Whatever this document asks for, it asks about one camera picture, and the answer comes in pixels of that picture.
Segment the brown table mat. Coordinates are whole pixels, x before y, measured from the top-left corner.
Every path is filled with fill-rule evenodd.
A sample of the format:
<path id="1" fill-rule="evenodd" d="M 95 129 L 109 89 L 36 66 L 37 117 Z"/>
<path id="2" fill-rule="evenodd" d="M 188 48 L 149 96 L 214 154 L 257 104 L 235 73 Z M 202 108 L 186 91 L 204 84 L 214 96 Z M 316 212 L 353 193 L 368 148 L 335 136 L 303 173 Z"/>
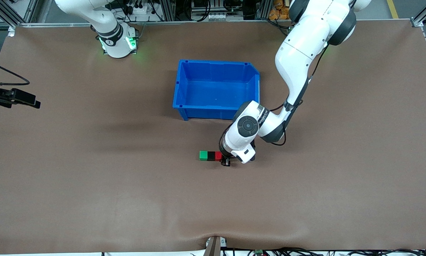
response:
<path id="1" fill-rule="evenodd" d="M 0 254 L 426 249 L 426 40 L 408 20 L 359 21 L 329 47 L 278 147 L 223 167 L 228 121 L 173 109 L 181 59 L 252 63 L 261 103 L 288 94 L 263 22 L 147 26 L 112 59 L 88 27 L 18 28 L 0 65 L 40 109 L 0 107 Z"/>

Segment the blue plastic bin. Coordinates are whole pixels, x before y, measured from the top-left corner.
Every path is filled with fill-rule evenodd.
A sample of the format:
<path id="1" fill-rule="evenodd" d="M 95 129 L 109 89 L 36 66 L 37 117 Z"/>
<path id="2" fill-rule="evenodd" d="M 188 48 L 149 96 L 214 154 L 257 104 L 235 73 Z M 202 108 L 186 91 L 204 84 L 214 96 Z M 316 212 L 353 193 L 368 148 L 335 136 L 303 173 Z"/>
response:
<path id="1" fill-rule="evenodd" d="M 172 107 L 185 121 L 231 120 L 242 103 L 260 101 L 260 77 L 252 63 L 181 59 Z"/>

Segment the aluminium diagonal profile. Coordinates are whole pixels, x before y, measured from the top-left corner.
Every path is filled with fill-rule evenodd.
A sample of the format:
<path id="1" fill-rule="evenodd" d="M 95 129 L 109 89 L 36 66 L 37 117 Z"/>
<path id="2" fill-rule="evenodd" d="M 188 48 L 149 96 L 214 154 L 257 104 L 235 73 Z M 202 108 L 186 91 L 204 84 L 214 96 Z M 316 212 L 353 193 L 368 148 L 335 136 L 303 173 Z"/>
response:
<path id="1" fill-rule="evenodd" d="M 11 26 L 30 20 L 37 0 L 0 0 L 0 18 Z"/>

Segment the grey electronics box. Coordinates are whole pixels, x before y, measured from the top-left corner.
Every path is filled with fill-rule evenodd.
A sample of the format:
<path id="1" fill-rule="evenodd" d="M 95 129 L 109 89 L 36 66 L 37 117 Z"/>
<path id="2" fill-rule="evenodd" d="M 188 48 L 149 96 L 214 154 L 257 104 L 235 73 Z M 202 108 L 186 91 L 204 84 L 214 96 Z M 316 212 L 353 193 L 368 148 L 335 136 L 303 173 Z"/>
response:
<path id="1" fill-rule="evenodd" d="M 186 0 L 184 3 L 191 20 L 222 22 L 242 21 L 243 0 Z"/>

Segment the white power strip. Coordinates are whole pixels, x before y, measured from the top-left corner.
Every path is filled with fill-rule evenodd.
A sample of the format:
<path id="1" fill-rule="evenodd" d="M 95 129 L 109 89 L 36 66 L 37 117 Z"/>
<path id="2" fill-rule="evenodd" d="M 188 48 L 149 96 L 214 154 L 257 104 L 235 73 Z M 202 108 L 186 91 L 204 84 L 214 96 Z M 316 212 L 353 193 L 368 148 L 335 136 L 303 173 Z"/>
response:
<path id="1" fill-rule="evenodd" d="M 122 0 L 125 15 L 146 15 L 153 12 L 148 0 Z"/>

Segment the bag of orange items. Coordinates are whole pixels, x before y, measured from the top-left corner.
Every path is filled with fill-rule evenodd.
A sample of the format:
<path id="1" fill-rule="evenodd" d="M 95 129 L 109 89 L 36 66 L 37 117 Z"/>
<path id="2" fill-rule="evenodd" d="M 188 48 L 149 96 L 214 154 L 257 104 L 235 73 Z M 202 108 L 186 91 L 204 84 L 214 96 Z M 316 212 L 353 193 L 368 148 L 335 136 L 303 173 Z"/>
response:
<path id="1" fill-rule="evenodd" d="M 273 20 L 290 20 L 289 7 L 292 0 L 271 0 L 271 10 L 268 19 Z"/>

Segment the aluminium corner profile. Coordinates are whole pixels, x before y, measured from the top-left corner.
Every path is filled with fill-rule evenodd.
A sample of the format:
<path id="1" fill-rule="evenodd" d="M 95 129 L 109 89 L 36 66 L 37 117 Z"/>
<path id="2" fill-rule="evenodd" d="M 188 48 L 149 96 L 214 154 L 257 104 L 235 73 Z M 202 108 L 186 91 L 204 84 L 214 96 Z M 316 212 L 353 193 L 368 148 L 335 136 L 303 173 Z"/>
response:
<path id="1" fill-rule="evenodd" d="M 423 27 L 426 24 L 426 10 L 421 11 L 415 17 L 411 17 L 413 27 Z"/>

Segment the aluminium table edge rail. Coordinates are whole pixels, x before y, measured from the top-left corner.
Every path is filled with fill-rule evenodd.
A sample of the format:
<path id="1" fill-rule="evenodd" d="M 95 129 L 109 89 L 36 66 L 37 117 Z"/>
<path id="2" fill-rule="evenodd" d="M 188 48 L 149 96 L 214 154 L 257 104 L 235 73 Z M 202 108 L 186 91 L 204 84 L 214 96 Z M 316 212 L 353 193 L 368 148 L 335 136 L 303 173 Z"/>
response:
<path id="1" fill-rule="evenodd" d="M 358 19 L 357 21 L 409 21 L 412 24 L 411 19 Z M 238 23 L 258 23 L 263 22 L 267 23 L 265 20 L 243 20 L 243 21 L 203 21 L 203 22 L 195 22 L 195 21 L 171 21 L 171 22 L 163 22 L 163 21 L 146 21 L 146 22 L 129 22 L 130 25 L 182 25 L 182 24 L 238 24 Z M 66 27 L 89 27 L 89 23 L 21 23 L 16 27 L 22 28 L 66 28 Z"/>

